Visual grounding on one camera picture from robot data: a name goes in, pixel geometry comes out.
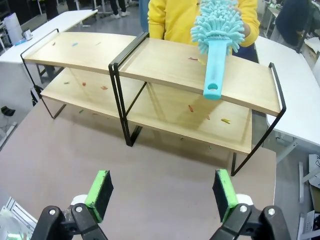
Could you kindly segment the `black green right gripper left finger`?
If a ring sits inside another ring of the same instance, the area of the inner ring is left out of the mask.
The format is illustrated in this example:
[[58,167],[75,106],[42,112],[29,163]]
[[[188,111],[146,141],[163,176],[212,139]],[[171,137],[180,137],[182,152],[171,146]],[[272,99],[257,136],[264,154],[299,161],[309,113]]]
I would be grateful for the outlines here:
[[98,171],[84,202],[72,203],[67,209],[49,205],[42,210],[32,240],[106,240],[99,224],[103,222],[114,186],[108,170]]

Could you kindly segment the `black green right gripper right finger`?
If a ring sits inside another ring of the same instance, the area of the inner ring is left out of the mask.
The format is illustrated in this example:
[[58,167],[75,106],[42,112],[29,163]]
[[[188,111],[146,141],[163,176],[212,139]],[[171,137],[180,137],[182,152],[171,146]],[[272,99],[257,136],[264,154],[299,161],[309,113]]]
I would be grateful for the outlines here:
[[236,240],[240,236],[252,240],[291,239],[282,210],[275,205],[259,210],[251,197],[236,194],[226,169],[215,171],[212,190],[221,221],[213,240]]

